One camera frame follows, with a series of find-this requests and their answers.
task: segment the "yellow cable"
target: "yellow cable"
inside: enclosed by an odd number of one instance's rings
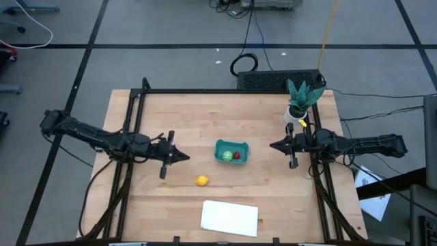
[[[329,23],[328,23],[328,26],[326,27],[325,37],[323,39],[322,50],[320,51],[319,64],[317,66],[319,71],[321,71],[321,69],[322,69],[323,53],[325,52],[326,41],[328,40],[328,36],[329,36],[329,33],[330,33],[330,28],[333,26],[334,16],[335,16],[335,12],[337,11],[337,6],[338,5],[339,5],[339,0],[335,0],[334,9],[330,13]]]

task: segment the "teal basket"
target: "teal basket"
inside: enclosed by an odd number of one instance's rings
[[[216,157],[217,161],[223,162],[223,163],[233,163],[237,165],[245,164],[247,162],[247,159],[249,159],[249,145],[247,143],[236,143],[231,141],[224,141],[222,139],[219,139],[216,142],[216,147],[214,149],[214,156]],[[240,158],[239,159],[232,159],[232,161],[224,161],[222,159],[222,155],[225,151],[230,151],[232,153],[239,152]]]

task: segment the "white cable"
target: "white cable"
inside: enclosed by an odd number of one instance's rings
[[[38,24],[39,26],[41,26],[42,28],[44,28],[45,30],[47,30],[50,33],[50,40],[45,43],[45,44],[41,44],[41,45],[35,45],[35,46],[30,46],[30,47],[17,47],[17,46],[12,46],[10,44],[5,43],[3,40],[0,39],[0,42],[8,47],[14,48],[14,49],[34,49],[34,48],[41,48],[41,47],[45,47],[48,44],[50,44],[52,42],[53,39],[53,32],[50,31],[49,28],[45,27],[43,24],[39,23],[37,20],[35,20],[34,18],[32,18],[27,12],[26,10],[16,1],[14,0],[14,2],[20,7],[20,9],[27,15],[27,17],[29,17],[31,20],[33,20],[36,24]]]

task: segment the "white pot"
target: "white pot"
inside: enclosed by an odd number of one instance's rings
[[[299,120],[303,120],[307,116],[308,112],[305,112],[305,114],[301,118],[295,118],[290,114],[290,106],[287,107],[287,110],[285,110],[284,113],[284,120],[287,123],[293,123],[293,124],[300,124]]]

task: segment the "black metal frame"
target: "black metal frame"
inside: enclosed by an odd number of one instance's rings
[[[129,102],[128,102],[128,109],[126,112],[126,119],[125,119],[125,123],[123,125],[124,129],[129,129],[130,127],[130,123],[132,121],[132,112],[133,112],[133,107],[134,107],[134,103],[136,98],[139,98],[139,105],[138,105],[138,111],[137,111],[137,116],[136,116],[136,120],[135,120],[135,126],[134,126],[134,131],[138,132],[139,131],[139,127],[141,125],[141,116],[143,113],[143,107],[144,107],[144,103],[145,103],[145,96],[146,94],[287,94],[288,92],[285,92],[283,90],[239,90],[239,89],[230,89],[230,90],[204,90],[204,89],[151,89],[150,85],[148,84],[147,80],[143,80],[143,88],[141,89],[131,89],[130,91],[130,96],[129,96]],[[312,107],[313,109],[313,117],[314,117],[314,124],[315,124],[315,129],[319,129],[322,127],[322,123],[320,121],[320,115],[319,115],[319,111],[318,111],[318,106],[314,105]],[[306,118],[306,121],[308,123],[310,123],[310,119],[309,117]],[[307,127],[306,128],[307,134],[311,135],[311,128]],[[314,156],[310,156],[311,157],[311,162],[314,163]],[[122,165],[123,163],[117,163],[117,167],[115,168],[115,173],[114,173],[114,179],[113,179],[113,185],[112,185],[112,189],[111,189],[111,197],[110,197],[110,202],[112,202],[115,199],[115,195],[117,194],[117,188],[119,187],[119,181],[120,181],[120,176],[122,174]],[[133,172],[133,163],[127,163],[128,165],[128,171],[126,174],[125,178],[128,178],[129,182],[132,178],[132,172]],[[329,165],[324,165],[324,173],[325,173],[325,178],[326,178],[326,189],[328,191],[328,195],[329,198],[333,201],[333,203],[330,203],[331,206],[337,206],[337,203],[335,201],[335,191],[334,191],[334,186],[333,186],[333,180],[332,180],[332,176],[330,173],[330,169],[329,169]],[[313,173],[315,174],[315,176],[318,176],[319,174],[319,170],[317,168],[317,165],[313,165]],[[318,185],[318,183],[321,183],[320,178],[314,178],[314,182],[315,185]],[[43,192],[40,192],[37,194],[35,194],[35,196],[37,195],[41,195],[42,196]],[[67,245],[108,245],[109,243],[121,243],[121,238],[122,238],[122,234],[123,234],[123,229],[124,229],[124,222],[126,219],[126,210],[127,210],[127,203],[128,203],[128,192],[126,193],[126,195],[124,196],[124,198],[122,199],[121,202],[121,206],[120,206],[120,212],[119,212],[119,219],[117,222],[117,231],[116,231],[116,235],[115,237],[109,237],[110,235],[110,231],[111,231],[111,225],[112,225],[112,219],[111,218],[108,223],[105,225],[103,233],[102,233],[102,238],[100,239],[79,239],[77,241],[70,241],[70,242],[60,242],[60,243],[46,243],[46,244],[41,244],[41,245],[52,245],[52,246],[67,246]],[[335,225],[335,235],[337,239],[332,239],[330,237],[330,231],[329,231],[329,226],[328,226],[328,218],[326,216],[326,209],[325,209],[325,201],[323,199],[323,197],[317,193],[317,198],[318,198],[318,208],[319,208],[319,214],[320,214],[320,220],[321,220],[321,224],[322,224],[322,233],[323,233],[323,237],[324,237],[324,242],[328,243],[328,244],[335,244],[335,245],[378,245],[378,244],[373,244],[373,243],[368,243],[368,242],[357,242],[357,241],[345,241],[343,239],[343,230],[337,220],[336,217],[333,216],[333,221],[334,221],[334,225]],[[273,238],[273,243],[228,243],[228,245],[235,245],[235,246],[246,246],[246,245],[259,245],[259,246],[265,246],[265,245],[297,245],[296,243],[280,243],[278,238]],[[220,243],[180,243],[180,238],[178,236],[175,236],[175,240],[173,242],[147,242],[147,245],[196,245],[196,246],[200,246],[200,245],[219,245]]]

